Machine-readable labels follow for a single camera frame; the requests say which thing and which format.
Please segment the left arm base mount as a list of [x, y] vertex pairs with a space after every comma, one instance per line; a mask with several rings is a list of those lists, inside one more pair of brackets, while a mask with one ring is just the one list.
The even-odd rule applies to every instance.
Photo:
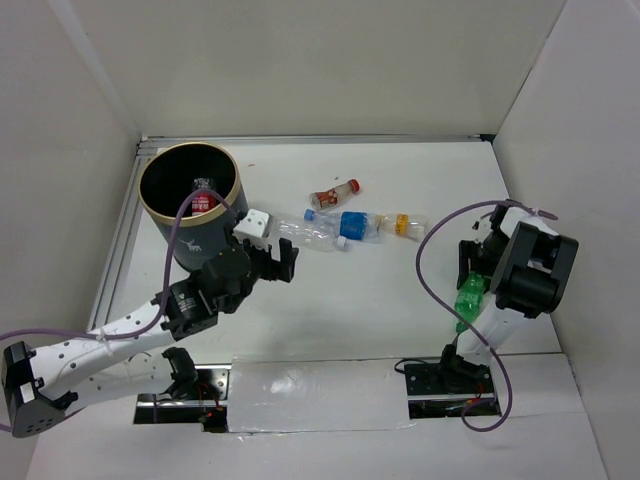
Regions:
[[203, 432], [228, 432], [230, 364], [196, 366], [198, 378], [182, 393], [141, 394], [134, 425], [197, 425]]

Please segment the small red-cap drink bottle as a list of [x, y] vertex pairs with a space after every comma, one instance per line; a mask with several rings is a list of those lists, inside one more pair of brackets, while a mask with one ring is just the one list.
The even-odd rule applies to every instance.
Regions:
[[359, 182], [356, 179], [350, 179], [328, 190], [311, 193], [309, 200], [315, 211], [322, 211], [344, 203], [351, 196], [358, 194], [359, 191]]

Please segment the green bottle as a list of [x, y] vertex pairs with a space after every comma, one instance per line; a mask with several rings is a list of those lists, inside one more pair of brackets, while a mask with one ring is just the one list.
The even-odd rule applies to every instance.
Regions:
[[454, 309], [464, 319], [464, 322], [457, 322], [457, 333], [464, 332], [467, 329], [467, 324], [473, 324], [479, 317], [483, 307], [485, 291], [486, 278], [475, 272], [471, 272], [459, 287]]

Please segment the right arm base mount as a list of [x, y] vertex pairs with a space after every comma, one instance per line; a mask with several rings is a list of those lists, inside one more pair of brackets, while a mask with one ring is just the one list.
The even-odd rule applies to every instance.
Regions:
[[418, 358], [401, 359], [393, 369], [404, 378], [411, 420], [457, 418], [473, 404], [468, 417], [501, 414], [486, 366], [480, 367], [478, 378], [447, 370], [440, 362]]

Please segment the clear bottle red label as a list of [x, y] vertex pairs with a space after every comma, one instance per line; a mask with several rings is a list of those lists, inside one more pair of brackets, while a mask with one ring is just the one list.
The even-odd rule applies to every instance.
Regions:
[[[211, 177], [197, 177], [192, 182], [192, 190], [215, 190], [216, 182]], [[216, 198], [211, 193], [201, 192], [191, 201], [191, 215], [198, 216], [212, 210], [217, 204]]]

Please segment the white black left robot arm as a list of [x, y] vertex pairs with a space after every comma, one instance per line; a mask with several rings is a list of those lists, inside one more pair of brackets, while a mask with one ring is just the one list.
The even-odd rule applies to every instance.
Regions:
[[231, 315], [260, 281], [289, 283], [298, 248], [279, 242], [280, 257], [249, 241], [234, 242], [185, 280], [125, 317], [79, 337], [2, 354], [1, 387], [15, 438], [38, 435], [89, 405], [138, 393], [189, 397], [198, 372], [179, 343]]

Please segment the yellow-label yellow-cap bottle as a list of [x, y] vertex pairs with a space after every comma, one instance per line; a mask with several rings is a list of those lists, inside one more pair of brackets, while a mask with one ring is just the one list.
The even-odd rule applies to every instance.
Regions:
[[428, 230], [428, 219], [423, 215], [392, 213], [381, 215], [379, 228], [397, 237], [422, 241]]

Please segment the crushed clear bottle white cap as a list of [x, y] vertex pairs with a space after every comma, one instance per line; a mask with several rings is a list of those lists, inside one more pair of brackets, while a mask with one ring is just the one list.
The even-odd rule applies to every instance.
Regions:
[[291, 241], [296, 247], [318, 252], [347, 249], [347, 239], [344, 236], [335, 234], [324, 225], [300, 217], [276, 213], [273, 215], [272, 231], [279, 238]]

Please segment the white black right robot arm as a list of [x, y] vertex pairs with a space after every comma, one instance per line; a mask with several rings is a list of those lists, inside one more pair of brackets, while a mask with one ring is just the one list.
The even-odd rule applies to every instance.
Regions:
[[444, 390], [482, 394], [491, 352], [520, 326], [558, 307], [579, 242], [519, 206], [499, 205], [479, 221], [482, 239], [459, 243], [456, 337], [443, 350], [436, 379]]

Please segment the clear bottle blue label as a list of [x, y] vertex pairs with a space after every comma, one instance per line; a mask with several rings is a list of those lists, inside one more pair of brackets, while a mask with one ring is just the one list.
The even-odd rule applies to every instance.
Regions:
[[354, 241], [369, 241], [378, 237], [383, 217], [366, 212], [326, 213], [307, 209], [304, 219], [331, 229], [336, 236]]

